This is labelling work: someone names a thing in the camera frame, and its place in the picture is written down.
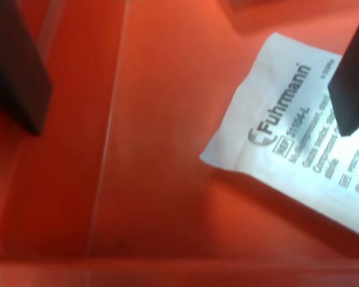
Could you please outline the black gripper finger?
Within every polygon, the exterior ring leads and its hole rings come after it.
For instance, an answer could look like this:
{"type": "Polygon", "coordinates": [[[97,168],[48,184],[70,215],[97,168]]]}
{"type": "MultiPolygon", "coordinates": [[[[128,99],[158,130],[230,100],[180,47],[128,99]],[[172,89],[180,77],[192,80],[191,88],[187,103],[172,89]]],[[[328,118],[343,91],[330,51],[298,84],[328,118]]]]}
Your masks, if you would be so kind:
{"type": "Polygon", "coordinates": [[[16,2],[0,1],[0,106],[39,136],[51,94],[51,79],[16,2]]]}
{"type": "Polygon", "coordinates": [[[328,90],[341,136],[359,129],[359,25],[341,58],[328,90]]]}

